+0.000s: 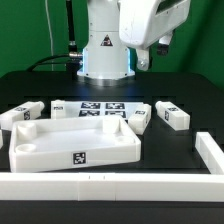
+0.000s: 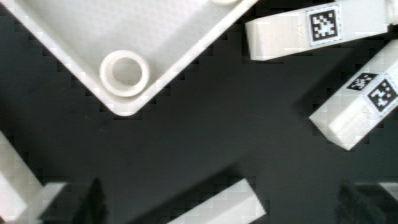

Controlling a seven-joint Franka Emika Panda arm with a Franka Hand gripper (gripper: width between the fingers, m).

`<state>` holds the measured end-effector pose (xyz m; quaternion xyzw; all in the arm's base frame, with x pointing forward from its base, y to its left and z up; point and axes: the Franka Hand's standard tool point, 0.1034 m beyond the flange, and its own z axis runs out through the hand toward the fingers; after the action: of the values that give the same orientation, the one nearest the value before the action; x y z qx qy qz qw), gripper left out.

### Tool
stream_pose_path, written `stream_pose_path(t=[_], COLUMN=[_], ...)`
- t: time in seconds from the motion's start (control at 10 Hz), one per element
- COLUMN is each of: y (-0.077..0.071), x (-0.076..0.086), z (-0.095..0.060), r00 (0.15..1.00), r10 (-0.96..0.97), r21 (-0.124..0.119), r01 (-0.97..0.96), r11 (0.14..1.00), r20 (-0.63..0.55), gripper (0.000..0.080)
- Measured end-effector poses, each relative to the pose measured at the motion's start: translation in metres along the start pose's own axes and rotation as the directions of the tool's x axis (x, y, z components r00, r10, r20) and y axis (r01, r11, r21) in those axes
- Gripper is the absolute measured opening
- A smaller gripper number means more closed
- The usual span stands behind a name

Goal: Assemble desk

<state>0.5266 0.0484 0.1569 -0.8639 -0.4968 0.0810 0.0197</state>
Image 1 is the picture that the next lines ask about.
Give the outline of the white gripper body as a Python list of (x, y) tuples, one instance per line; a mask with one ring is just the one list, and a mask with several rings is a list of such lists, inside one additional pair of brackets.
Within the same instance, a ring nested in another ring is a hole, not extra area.
[(146, 49), (188, 17), (191, 0), (178, 0), (158, 11), (164, 0), (121, 0), (119, 38), (127, 47)]

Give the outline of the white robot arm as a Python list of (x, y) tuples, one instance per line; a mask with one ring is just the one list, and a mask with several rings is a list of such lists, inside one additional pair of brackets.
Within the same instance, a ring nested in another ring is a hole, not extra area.
[(89, 39), (83, 49), (78, 77), (96, 85), (111, 86), (135, 76), (137, 68), (150, 68), (150, 47), (159, 44), (164, 55), (174, 31), (189, 14), (191, 0), (87, 0)]

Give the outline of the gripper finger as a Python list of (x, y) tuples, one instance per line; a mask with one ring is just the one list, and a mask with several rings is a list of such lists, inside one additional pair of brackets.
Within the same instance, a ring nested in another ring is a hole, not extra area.
[(173, 33), (170, 32), (159, 39), (157, 46), (157, 54), (161, 56), (166, 56), (169, 52), (169, 45), (171, 43)]
[(137, 68), (139, 70), (148, 70), (150, 67), (150, 53), (149, 50), (136, 50), (137, 54)]

